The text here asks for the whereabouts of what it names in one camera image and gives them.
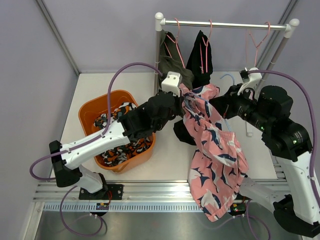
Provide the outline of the blue wire hanger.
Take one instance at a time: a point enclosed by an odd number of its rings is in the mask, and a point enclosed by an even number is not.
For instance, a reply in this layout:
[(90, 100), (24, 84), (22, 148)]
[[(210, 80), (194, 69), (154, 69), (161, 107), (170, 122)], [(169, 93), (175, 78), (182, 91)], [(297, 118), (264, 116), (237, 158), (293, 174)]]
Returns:
[[(231, 73), (229, 73), (229, 72), (227, 72), (227, 73), (225, 73), (224, 75), (222, 75), (219, 79), (221, 80), (221, 79), (223, 79), (225, 76), (229, 76), (229, 77), (232, 79), (232, 86), (236, 85), (236, 80), (235, 80), (234, 76), (233, 76)], [(195, 93), (193, 93), (193, 96), (194, 96), (195, 98), (197, 98), (197, 99), (203, 100), (203, 101), (204, 101), (205, 103), (207, 103), (207, 104), (209, 103), (208, 100), (200, 97), (199, 95), (196, 95)], [(231, 132), (232, 129), (231, 129), (231, 127), (230, 127), (230, 125), (229, 125), (229, 123), (228, 123), (228, 121), (227, 121), (226, 119), (224, 119), (224, 123), (225, 123), (228, 131)]]

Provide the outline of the black shorts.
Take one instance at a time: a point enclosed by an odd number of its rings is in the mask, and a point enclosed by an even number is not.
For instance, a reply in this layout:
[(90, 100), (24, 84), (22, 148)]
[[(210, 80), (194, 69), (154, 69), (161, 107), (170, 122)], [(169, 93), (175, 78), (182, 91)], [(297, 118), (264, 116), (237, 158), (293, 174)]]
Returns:
[[(202, 57), (205, 61), (205, 45), (203, 39), (206, 41), (207, 36), (200, 30), (196, 36), (192, 51), (190, 53), (189, 59), (187, 61), (186, 68), (191, 70), (194, 75), (194, 81), (192, 83), (192, 90), (208, 85), (210, 83), (211, 74), (213, 73), (213, 63), (212, 63), (212, 49), (209, 43), (208, 45), (208, 73), (201, 72), (201, 54), (200, 47), (202, 48)], [(173, 131), (180, 142), (195, 146), (196, 143), (188, 133), (183, 120), (177, 121), (174, 124)]]

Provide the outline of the orange camouflage print shorts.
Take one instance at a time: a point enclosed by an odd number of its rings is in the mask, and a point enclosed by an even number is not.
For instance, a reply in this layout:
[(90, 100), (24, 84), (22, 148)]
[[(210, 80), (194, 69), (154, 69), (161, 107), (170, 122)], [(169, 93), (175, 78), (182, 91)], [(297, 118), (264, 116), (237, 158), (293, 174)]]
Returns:
[[(117, 121), (122, 115), (125, 115), (136, 108), (137, 106), (133, 102), (123, 102), (110, 114), (110, 124)], [(115, 147), (101, 153), (98, 156), (98, 162), (103, 167), (118, 166), (148, 150), (152, 143), (151, 137), (145, 137), (135, 142)]]

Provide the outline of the pink shark print shorts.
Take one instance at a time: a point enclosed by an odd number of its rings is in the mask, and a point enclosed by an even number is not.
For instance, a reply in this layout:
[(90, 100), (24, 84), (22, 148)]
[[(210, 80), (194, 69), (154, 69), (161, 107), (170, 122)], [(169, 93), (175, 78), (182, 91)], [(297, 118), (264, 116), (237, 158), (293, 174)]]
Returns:
[(188, 175), (190, 193), (208, 220), (215, 222), (236, 199), (249, 165), (236, 134), (222, 129), (222, 116), (209, 102), (219, 95), (219, 88), (211, 83), (179, 88), (183, 124), (196, 144)]

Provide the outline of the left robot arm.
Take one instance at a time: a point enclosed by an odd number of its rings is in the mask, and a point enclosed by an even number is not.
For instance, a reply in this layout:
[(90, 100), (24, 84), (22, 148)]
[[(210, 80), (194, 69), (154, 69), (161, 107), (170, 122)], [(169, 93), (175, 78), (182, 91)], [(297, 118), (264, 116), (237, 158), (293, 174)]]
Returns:
[(168, 121), (182, 113), (183, 97), (160, 91), (137, 108), (119, 117), (105, 128), (74, 143), (49, 144), (56, 185), (59, 188), (78, 186), (95, 199), (103, 199), (108, 185), (101, 173), (92, 172), (82, 164), (119, 146), (150, 137), (162, 130)]

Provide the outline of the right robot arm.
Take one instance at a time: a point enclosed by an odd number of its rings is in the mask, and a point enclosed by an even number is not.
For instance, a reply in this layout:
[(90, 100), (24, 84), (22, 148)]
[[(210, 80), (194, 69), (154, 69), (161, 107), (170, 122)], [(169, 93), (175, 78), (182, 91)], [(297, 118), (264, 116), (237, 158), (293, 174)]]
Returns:
[(311, 186), (312, 143), (307, 130), (292, 121), (293, 99), (279, 86), (262, 88), (257, 100), (238, 94), (241, 85), (233, 85), (210, 104), (224, 119), (240, 117), (262, 132), (261, 140), (276, 157), (289, 186), (289, 194), (272, 191), (250, 177), (226, 186), (233, 199), (241, 195), (269, 210), (287, 232), (314, 238), (320, 233), (320, 208)]

